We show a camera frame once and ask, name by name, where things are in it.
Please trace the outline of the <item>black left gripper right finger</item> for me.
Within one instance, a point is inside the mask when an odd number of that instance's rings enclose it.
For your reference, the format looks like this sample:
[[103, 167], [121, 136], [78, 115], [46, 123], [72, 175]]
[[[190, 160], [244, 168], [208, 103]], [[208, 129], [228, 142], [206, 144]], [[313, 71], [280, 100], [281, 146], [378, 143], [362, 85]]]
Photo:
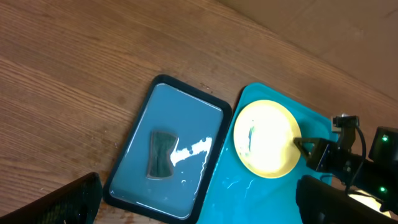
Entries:
[[296, 204], [303, 224], [392, 224], [393, 220], [312, 176], [297, 182]]

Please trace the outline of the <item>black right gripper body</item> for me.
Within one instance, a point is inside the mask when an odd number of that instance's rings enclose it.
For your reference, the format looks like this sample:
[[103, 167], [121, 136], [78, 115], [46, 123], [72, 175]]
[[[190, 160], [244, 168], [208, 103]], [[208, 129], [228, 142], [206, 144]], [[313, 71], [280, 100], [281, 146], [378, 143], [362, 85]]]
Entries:
[[363, 156], [338, 149], [337, 143], [319, 138], [307, 166], [314, 171], [331, 173], [349, 184], [359, 169]]

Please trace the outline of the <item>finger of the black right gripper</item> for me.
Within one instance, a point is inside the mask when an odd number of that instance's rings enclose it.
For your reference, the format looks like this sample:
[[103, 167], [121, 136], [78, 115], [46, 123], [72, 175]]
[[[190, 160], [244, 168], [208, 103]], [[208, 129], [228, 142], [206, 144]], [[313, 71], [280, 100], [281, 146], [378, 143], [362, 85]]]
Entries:
[[307, 161], [312, 155], [312, 151], [316, 148], [318, 139], [315, 138], [294, 138], [295, 146], [300, 151], [303, 158]]

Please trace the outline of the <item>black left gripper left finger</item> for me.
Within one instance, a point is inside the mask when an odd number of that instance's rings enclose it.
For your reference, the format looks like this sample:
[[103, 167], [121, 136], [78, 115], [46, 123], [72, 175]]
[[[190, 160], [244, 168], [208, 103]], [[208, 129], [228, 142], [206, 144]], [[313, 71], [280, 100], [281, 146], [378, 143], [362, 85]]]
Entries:
[[79, 223], [95, 221], [102, 200], [99, 174], [91, 172], [1, 217], [1, 223]]

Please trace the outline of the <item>green scrubbing sponge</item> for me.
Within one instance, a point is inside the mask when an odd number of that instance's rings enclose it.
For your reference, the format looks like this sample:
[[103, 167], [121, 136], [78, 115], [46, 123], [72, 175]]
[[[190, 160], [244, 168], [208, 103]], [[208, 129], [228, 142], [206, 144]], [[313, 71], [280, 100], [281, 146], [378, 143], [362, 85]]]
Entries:
[[148, 179], [167, 179], [174, 174], [171, 153], [178, 144], [178, 136], [166, 131], [151, 132], [147, 165]]

